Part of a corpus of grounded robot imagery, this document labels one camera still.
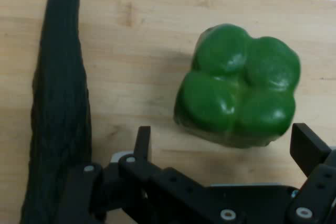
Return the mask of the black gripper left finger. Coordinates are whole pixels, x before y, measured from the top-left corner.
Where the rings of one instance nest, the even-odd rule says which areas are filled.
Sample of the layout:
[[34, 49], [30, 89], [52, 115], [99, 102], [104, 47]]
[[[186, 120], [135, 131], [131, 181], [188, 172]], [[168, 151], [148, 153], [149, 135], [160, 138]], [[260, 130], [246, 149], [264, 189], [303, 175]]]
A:
[[134, 151], [107, 167], [84, 162], [71, 168], [59, 205], [60, 223], [103, 223], [122, 209], [137, 223], [243, 223], [231, 202], [173, 168], [148, 160], [151, 129], [138, 129]]

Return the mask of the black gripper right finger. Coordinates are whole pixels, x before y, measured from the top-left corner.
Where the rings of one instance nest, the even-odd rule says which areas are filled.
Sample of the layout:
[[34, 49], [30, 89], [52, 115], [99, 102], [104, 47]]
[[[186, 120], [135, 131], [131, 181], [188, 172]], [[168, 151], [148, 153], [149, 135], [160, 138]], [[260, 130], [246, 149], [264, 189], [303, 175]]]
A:
[[289, 223], [335, 223], [335, 150], [306, 124], [295, 123], [290, 155], [307, 179], [291, 195]]

